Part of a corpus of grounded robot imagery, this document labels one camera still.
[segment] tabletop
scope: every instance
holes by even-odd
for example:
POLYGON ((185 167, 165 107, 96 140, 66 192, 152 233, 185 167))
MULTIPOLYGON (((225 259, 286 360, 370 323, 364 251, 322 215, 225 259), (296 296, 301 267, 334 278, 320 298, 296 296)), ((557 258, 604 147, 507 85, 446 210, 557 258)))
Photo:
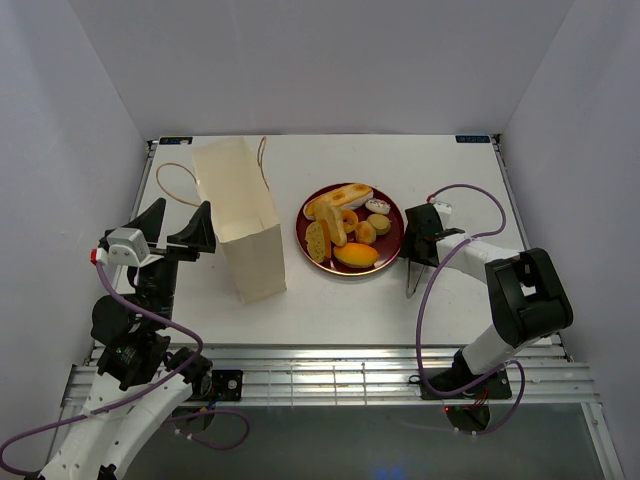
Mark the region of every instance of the tabletop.
MULTIPOLYGON (((144 186, 140 211, 158 197, 167 198, 163 239, 180 231, 194 207, 168 198, 155 172, 166 162, 193 171, 192 147, 224 137, 193 137, 191 145, 158 145, 144 186)), ((260 136, 245 137, 257 149, 260 136)), ((399 346, 415 340, 415 325, 424 285, 405 297, 407 263, 397 259, 372 275, 342 278, 316 268, 305 257, 295 235, 296 215, 304 200, 335 183, 371 185, 404 211, 424 203, 428 194, 451 183, 470 183, 492 192, 507 212, 507 227, 489 241, 523 249, 514 212, 493 145, 456 143, 454 136, 422 135, 272 135, 264 154, 264 172, 281 220, 287 291, 243 305, 235 291, 222 251, 202 254, 178 269, 173 320, 196 331, 213 345, 399 346)), ((166 188, 199 202, 193 179, 178 168, 161 172, 166 188)), ((494 229, 500 216, 477 192, 451 190, 438 197, 453 205, 449 226, 473 233, 494 229)), ((124 275, 116 288, 131 291, 124 275)), ((427 306, 425 345, 464 345, 491 324, 486 286, 458 271, 445 269, 427 306)), ((166 332, 174 343, 193 343, 178 332, 166 332)))

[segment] paper bag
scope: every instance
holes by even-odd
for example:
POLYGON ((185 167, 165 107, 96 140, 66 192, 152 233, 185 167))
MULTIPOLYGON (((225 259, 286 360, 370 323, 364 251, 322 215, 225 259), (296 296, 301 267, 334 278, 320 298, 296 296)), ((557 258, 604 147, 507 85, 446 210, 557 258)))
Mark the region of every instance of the paper bag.
POLYGON ((280 218, 261 164, 243 137, 193 148, 198 194, 243 303, 287 289, 280 218))

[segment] toast slice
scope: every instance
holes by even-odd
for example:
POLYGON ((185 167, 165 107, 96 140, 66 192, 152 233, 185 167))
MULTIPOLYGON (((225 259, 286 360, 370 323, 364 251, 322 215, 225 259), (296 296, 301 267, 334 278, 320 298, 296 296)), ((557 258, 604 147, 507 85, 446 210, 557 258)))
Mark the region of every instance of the toast slice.
POLYGON ((342 247, 347 243, 347 234, 344 231, 344 223, 342 222, 342 210, 327 202, 319 201, 315 204, 316 220, 327 222, 329 228, 329 237, 331 241, 342 247))
POLYGON ((329 256, 331 256, 331 241, 329 235, 326 235, 320 222, 313 222, 305 231, 304 239, 307 241, 307 251, 311 259, 316 263, 322 263, 327 260, 327 246, 329 242, 329 256))

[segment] plate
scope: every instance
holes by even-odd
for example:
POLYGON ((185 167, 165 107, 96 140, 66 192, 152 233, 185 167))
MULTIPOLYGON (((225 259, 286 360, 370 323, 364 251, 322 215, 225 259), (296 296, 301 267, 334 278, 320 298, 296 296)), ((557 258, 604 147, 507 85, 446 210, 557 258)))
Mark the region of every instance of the plate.
MULTIPOLYGON (((371 245, 373 248, 378 250, 380 253, 380 258, 378 261, 369 268, 351 268, 343 265, 335 257, 332 255, 330 260, 327 260, 323 263, 314 262, 309 256, 309 252, 307 252, 307 242, 304 239, 305 232, 307 231, 307 227, 312 222, 312 220, 307 220, 304 216, 303 209, 304 206, 309 203, 310 200, 322 195, 323 193, 329 192, 336 188, 342 187, 344 185, 349 185, 349 183, 336 183, 335 185, 329 185, 324 187, 313 195, 309 196, 300 207, 300 211, 298 212, 298 218, 296 219, 296 236, 298 238, 298 245, 302 249, 304 255, 309 259, 311 263, 313 263, 318 268, 325 270, 327 272, 333 273, 335 275, 342 275, 345 277, 356 277, 361 275, 368 275, 378 270, 381 270, 393 263, 398 254, 400 253, 400 247, 402 246, 402 239, 404 238, 404 221, 402 220, 402 212, 398 208, 398 206, 391 200, 387 195, 378 190, 377 188, 373 188, 373 196, 374 198, 379 198, 384 200, 389 205, 391 205, 391 211, 387 215, 389 220, 391 221, 391 230, 387 232, 386 235, 380 235, 376 238, 376 241, 371 245)), ((369 215, 373 212, 367 210, 364 205, 360 208, 354 210, 358 215, 358 221, 364 221, 367 219, 369 215)), ((348 242, 355 242, 355 233, 349 233, 347 235, 348 242)))

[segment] bread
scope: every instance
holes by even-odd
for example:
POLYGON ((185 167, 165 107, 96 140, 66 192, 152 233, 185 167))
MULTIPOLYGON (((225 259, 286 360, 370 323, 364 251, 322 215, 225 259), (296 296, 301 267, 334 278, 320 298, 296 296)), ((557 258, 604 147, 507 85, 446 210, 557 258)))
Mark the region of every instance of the bread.
POLYGON ((376 241, 376 229, 369 222, 360 222, 356 227, 356 242, 371 245, 376 241))
POLYGON ((347 234, 342 223, 342 210, 323 201, 316 203, 315 208, 316 220, 327 222, 331 241, 340 247, 347 243, 347 234))
POLYGON ((380 258, 378 251, 361 243, 347 243, 344 247, 333 247, 336 259, 351 268, 368 268, 380 258))
POLYGON ((350 183, 330 192, 323 193, 319 197, 309 201, 303 209, 304 216, 307 220, 315 218, 315 206, 318 201, 327 202, 329 205, 339 207, 341 209, 355 210, 366 203, 367 200, 373 198, 373 189, 362 183, 350 183))
POLYGON ((389 232, 389 230, 391 230, 391 221, 384 215, 380 215, 378 213, 369 215, 369 218, 367 218, 367 222, 369 222, 371 226, 376 230, 377 235, 384 235, 385 233, 389 232))
POLYGON ((326 220, 320 220, 322 226, 322 233, 324 234, 324 257, 325 260, 331 258, 331 235, 329 234, 329 224, 326 220))
POLYGON ((380 200, 379 198, 372 198, 367 200, 364 204, 367 210, 373 213, 379 213, 380 215, 388 215, 391 211, 391 205, 389 205, 384 200, 380 200))
POLYGON ((326 242, 329 237, 327 234, 325 239, 325 231, 320 222, 309 224, 304 239, 307 241, 307 251, 314 262, 322 263, 331 257, 331 242, 329 242, 329 255, 327 256, 326 242))
POLYGON ((342 210, 342 223, 345 233, 351 233, 358 226, 358 215, 353 210, 342 210))

